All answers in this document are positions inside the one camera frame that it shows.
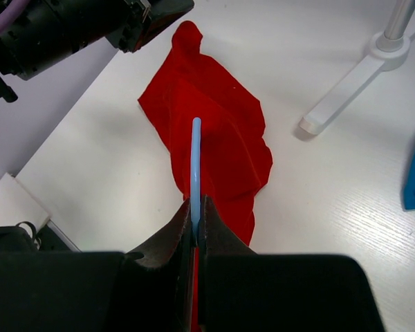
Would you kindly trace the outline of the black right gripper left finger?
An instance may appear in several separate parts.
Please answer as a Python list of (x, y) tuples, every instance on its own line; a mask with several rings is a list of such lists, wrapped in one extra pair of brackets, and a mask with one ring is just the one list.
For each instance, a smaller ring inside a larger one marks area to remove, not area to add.
[(0, 252), (0, 331), (189, 331), (188, 203), (129, 252)]

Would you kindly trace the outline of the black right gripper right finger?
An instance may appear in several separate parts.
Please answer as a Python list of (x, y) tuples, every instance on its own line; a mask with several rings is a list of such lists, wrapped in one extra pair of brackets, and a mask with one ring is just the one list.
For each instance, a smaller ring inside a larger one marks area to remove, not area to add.
[(367, 276), (351, 257), (263, 255), (201, 201), (199, 324), (205, 331), (383, 331)]

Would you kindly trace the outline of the light blue wire hanger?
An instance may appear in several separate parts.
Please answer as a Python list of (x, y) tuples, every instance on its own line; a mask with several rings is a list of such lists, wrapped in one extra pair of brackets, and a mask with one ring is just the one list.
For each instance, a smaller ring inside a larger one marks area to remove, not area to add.
[(192, 121), (190, 156), (190, 217), (194, 245), (198, 245), (199, 222), (201, 220), (201, 119)]

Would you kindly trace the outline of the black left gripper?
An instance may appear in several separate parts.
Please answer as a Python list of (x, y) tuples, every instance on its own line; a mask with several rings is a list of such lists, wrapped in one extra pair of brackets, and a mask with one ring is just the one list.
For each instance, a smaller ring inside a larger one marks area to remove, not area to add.
[(134, 53), (193, 8), (192, 0), (31, 1), (0, 34), (0, 73), (29, 80), (102, 38)]

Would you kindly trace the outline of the red t-shirt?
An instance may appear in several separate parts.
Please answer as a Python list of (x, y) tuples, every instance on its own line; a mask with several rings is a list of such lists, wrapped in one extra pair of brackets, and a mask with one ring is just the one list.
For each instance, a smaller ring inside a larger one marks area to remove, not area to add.
[[(163, 65), (139, 105), (170, 153), (172, 174), (190, 208), (192, 121), (201, 119), (201, 201), (210, 197), (221, 220), (248, 247), (255, 227), (255, 197), (266, 185), (273, 157), (263, 135), (260, 103), (212, 57), (202, 34), (184, 21)], [(191, 222), (191, 327), (199, 324), (199, 232)]]

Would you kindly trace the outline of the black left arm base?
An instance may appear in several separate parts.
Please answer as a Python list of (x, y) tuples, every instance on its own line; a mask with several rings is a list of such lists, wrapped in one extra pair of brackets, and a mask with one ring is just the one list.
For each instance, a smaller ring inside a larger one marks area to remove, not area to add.
[(0, 226), (0, 252), (37, 252), (37, 229), (29, 221)]

